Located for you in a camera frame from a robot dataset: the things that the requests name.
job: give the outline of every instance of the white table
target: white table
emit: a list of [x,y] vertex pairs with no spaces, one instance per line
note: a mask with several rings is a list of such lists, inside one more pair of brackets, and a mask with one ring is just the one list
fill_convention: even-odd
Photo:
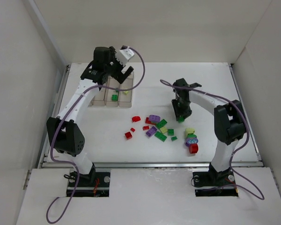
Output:
[[[80,76],[87,63],[73,63],[67,80],[61,109],[77,88]],[[142,74],[140,63],[131,63],[135,69],[136,84]],[[200,106],[191,104],[192,115],[179,124],[171,100],[175,94],[172,89],[162,85],[159,80],[170,83],[176,79],[185,78],[188,83],[202,84],[202,90],[238,99],[237,91],[227,63],[146,63],[146,76],[142,84],[133,93],[132,108],[113,108],[92,106],[87,109],[79,127],[85,136],[84,151],[88,151],[93,162],[106,163],[201,163],[210,162],[215,153],[217,143],[214,134],[214,118]],[[172,142],[170,136],[163,143],[156,137],[147,138],[142,127],[145,118],[150,114],[166,119],[167,128],[175,129],[178,140]],[[132,123],[135,115],[141,121]],[[199,139],[199,152],[191,156],[184,145],[186,127],[195,128]],[[135,128],[133,138],[126,140],[124,133]],[[54,152],[59,159],[65,159],[63,154]],[[258,161],[252,139],[249,144],[234,157],[235,162]]]
[[[237,168],[262,191],[261,201],[239,189],[239,197],[195,197],[191,169],[112,169],[109,197],[75,197],[63,225],[281,225],[281,198],[269,168]],[[32,171],[17,225],[45,225],[56,220],[65,197],[69,169]],[[257,194],[250,183],[236,183]]]

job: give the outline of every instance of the yellow toy brick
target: yellow toy brick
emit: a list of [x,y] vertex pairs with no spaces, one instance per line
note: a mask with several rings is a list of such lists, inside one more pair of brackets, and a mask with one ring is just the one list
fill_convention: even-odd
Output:
[[186,128],[185,129],[185,137],[187,137],[188,135],[192,135],[195,133],[195,129],[194,128]]
[[166,132],[168,132],[168,129],[166,128],[166,127],[162,127],[162,128],[160,128],[160,131],[161,131],[161,133],[166,133]]

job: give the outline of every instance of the wall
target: wall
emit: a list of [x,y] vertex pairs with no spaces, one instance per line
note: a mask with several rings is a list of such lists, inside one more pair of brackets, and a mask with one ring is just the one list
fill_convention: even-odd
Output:
[[130,45],[146,62],[235,62],[271,0],[36,0],[69,62]]
[[281,0],[273,0],[234,65],[265,166],[281,194]]
[[57,74],[20,0],[0,0],[0,225],[15,224]]

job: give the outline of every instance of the purple cable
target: purple cable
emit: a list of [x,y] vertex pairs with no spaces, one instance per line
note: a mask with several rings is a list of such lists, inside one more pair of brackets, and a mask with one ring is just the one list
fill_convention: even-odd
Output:
[[201,94],[204,94],[204,95],[207,95],[207,96],[210,96],[210,97],[213,97],[213,98],[219,98],[219,99],[222,99],[226,102],[229,102],[237,111],[237,113],[240,115],[240,117],[242,118],[243,122],[244,122],[244,126],[245,126],[245,129],[246,129],[246,132],[247,132],[247,138],[244,142],[244,144],[242,146],[240,146],[238,149],[234,150],[232,152],[232,155],[230,157],[230,161],[229,161],[229,166],[231,168],[231,171],[233,171],[234,173],[236,173],[238,176],[244,178],[246,181],[250,182],[258,191],[259,193],[261,194],[261,197],[259,197],[258,195],[256,195],[255,193],[253,193],[252,191],[248,190],[247,188],[241,186],[241,185],[238,185],[238,184],[228,184],[228,185],[224,185],[224,186],[220,186],[220,187],[214,187],[214,188],[209,188],[209,189],[206,189],[207,191],[212,191],[212,190],[217,190],[217,189],[221,189],[221,188],[224,188],[224,187],[231,187],[231,186],[234,186],[234,187],[240,187],[242,189],[244,189],[245,191],[249,192],[250,194],[252,194],[253,196],[255,196],[256,198],[260,199],[260,200],[264,200],[265,197],[262,193],[262,191],[259,189],[259,187],[257,187],[256,184],[254,184],[251,180],[249,180],[248,178],[246,178],[245,176],[241,175],[239,172],[235,171],[233,168],[232,168],[232,159],[233,159],[233,156],[235,155],[235,153],[237,153],[239,150],[241,150],[244,146],[247,145],[247,143],[249,142],[249,138],[250,138],[250,130],[249,130],[249,125],[247,123],[247,120],[245,119],[244,115],[242,114],[242,112],[239,110],[239,108],[232,102],[230,101],[229,99],[225,98],[225,97],[222,97],[222,96],[218,96],[218,95],[214,95],[214,94],[209,94],[205,91],[201,91],[201,90],[197,90],[197,89],[192,89],[190,87],[178,87],[178,86],[173,86],[171,85],[169,82],[165,81],[165,80],[160,80],[160,82],[168,87],[172,87],[172,88],[177,88],[177,89],[182,89],[182,90],[192,90],[192,91],[195,91],[195,92],[198,92],[198,93],[201,93]]
[[111,89],[111,90],[127,91],[127,90],[133,90],[133,89],[135,89],[136,87],[138,87],[138,86],[140,85],[140,83],[141,83],[142,80],[144,79],[144,76],[145,76],[145,73],[146,73],[145,62],[144,62],[144,59],[142,58],[141,54],[140,54],[137,50],[135,50],[134,48],[131,48],[131,47],[129,47],[129,48],[130,48],[132,51],[134,51],[134,52],[139,56],[139,58],[140,58],[140,60],[141,60],[141,63],[142,63],[142,66],[143,66],[143,73],[142,73],[142,76],[141,76],[140,81],[139,81],[134,87],[128,88],[128,89],[111,88],[111,87],[107,87],[107,86],[105,86],[105,85],[96,85],[96,86],[92,86],[92,87],[90,87],[90,88],[87,88],[87,89],[83,92],[83,94],[81,94],[81,95],[78,97],[78,99],[74,102],[74,104],[71,106],[71,108],[67,111],[67,113],[65,114],[65,116],[64,116],[64,118],[61,120],[61,122],[59,123],[59,125],[58,125],[58,127],[57,127],[57,129],[56,129],[56,131],[55,131],[55,133],[54,133],[54,136],[53,136],[53,139],[52,139],[52,143],[51,143],[51,146],[50,146],[50,157],[51,157],[52,161],[55,162],[55,163],[68,163],[68,164],[71,164],[71,165],[76,169],[76,171],[77,171],[77,179],[76,179],[76,182],[75,182],[75,186],[74,186],[74,188],[73,188],[73,191],[72,191],[72,193],[71,193],[71,196],[70,196],[70,198],[69,198],[69,200],[68,200],[68,202],[67,202],[67,204],[66,204],[66,206],[65,206],[65,209],[64,209],[63,212],[61,213],[60,217],[59,217],[57,220],[55,220],[55,221],[50,221],[50,220],[49,220],[49,211],[50,211],[50,208],[52,207],[52,205],[56,202],[56,200],[59,199],[59,197],[55,198],[55,199],[53,200],[53,202],[49,205],[49,207],[48,207],[48,209],[47,209],[47,212],[46,212],[46,220],[47,220],[47,222],[48,222],[49,224],[55,224],[55,223],[57,223],[58,221],[60,221],[60,219],[63,217],[63,215],[65,214],[65,212],[66,212],[66,210],[67,210],[67,208],[68,208],[68,206],[69,206],[69,204],[70,204],[70,202],[71,202],[71,200],[72,200],[72,198],[73,198],[73,195],[74,195],[74,193],[75,193],[75,191],[76,191],[76,189],[77,189],[77,185],[78,185],[79,178],[80,178],[79,169],[78,169],[78,167],[77,167],[77,165],[76,165],[75,163],[73,163],[73,162],[71,162],[71,161],[56,160],[56,159],[54,158],[54,156],[53,156],[54,145],[55,145],[55,142],[56,142],[57,135],[58,135],[58,133],[59,133],[59,131],[60,131],[60,129],[61,129],[61,126],[62,126],[62,124],[64,123],[64,121],[66,120],[67,116],[70,114],[70,112],[75,108],[75,106],[78,104],[78,102],[82,99],[82,97],[84,96],[84,94],[86,94],[86,93],[87,93],[88,91],[90,91],[91,89],[93,89],[93,88],[106,88],[106,89]]

